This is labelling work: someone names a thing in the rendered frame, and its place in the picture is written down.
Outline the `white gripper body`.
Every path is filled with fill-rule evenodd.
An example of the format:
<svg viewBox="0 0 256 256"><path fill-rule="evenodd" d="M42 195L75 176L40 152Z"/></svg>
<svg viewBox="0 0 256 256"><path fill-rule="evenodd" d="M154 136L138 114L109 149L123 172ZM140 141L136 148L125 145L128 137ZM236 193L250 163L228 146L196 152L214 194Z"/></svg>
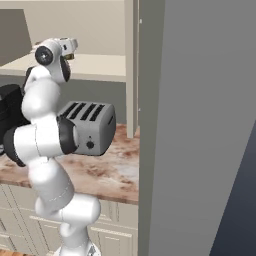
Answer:
<svg viewBox="0 0 256 256"><path fill-rule="evenodd" d="M73 54L78 48L78 42L74 38L62 38L61 46L64 54Z"/></svg>

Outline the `taupe cabinet door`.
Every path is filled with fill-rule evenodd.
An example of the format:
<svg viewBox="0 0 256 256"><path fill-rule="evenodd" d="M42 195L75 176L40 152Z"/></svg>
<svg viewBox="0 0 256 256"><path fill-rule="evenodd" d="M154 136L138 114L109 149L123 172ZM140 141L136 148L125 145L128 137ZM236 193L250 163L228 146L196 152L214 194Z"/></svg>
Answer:
<svg viewBox="0 0 256 256"><path fill-rule="evenodd" d="M0 66L19 59L32 48L22 9L0 9Z"/></svg>

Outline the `beige base cabinet run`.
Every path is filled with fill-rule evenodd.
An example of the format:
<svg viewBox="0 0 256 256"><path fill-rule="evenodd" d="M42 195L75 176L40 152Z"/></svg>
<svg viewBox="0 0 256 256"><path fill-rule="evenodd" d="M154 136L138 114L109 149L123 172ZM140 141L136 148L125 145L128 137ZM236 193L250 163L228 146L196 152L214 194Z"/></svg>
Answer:
<svg viewBox="0 0 256 256"><path fill-rule="evenodd" d="M0 249L52 256L60 247L60 223L35 214L31 188L0 184ZM138 255L138 206L101 200L101 215L88 227L102 256Z"/></svg>

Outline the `black countertop appliance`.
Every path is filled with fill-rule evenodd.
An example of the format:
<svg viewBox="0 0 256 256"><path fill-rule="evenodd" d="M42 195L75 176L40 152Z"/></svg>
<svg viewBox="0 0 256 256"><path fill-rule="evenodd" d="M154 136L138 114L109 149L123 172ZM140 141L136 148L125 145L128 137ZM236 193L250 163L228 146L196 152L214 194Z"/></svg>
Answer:
<svg viewBox="0 0 256 256"><path fill-rule="evenodd" d="M7 132L28 125L29 121L21 111L23 94L18 84L0 87L0 156L5 153L3 139Z"/></svg>

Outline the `grey four-slot toaster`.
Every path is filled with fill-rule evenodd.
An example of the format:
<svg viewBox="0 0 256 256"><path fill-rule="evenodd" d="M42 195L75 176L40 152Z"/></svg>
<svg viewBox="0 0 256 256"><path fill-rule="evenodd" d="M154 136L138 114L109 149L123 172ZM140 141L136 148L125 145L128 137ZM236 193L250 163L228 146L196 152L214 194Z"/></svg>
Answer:
<svg viewBox="0 0 256 256"><path fill-rule="evenodd" d="M101 156L116 132L116 113L112 104L70 101L58 113L76 125L79 147L75 154Z"/></svg>

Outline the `tall grey fridge housing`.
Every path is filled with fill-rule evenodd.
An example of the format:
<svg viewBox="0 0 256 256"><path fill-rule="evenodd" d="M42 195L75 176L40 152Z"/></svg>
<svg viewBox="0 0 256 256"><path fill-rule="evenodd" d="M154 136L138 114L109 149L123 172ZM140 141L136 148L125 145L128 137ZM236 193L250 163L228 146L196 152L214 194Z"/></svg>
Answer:
<svg viewBox="0 0 256 256"><path fill-rule="evenodd" d="M256 0L139 13L139 256L256 256Z"/></svg>

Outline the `beige open wall cabinet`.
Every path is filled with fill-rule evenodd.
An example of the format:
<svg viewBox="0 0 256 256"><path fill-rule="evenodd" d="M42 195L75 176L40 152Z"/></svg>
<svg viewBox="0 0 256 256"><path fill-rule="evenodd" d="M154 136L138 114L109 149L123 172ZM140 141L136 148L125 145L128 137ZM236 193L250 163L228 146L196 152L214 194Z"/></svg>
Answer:
<svg viewBox="0 0 256 256"><path fill-rule="evenodd" d="M61 103L71 100L115 105L117 121L132 138L138 127L138 0L0 0L0 9L22 9L32 46L51 37L78 40L72 75ZM0 66L0 76L20 81L35 64L31 50Z"/></svg>

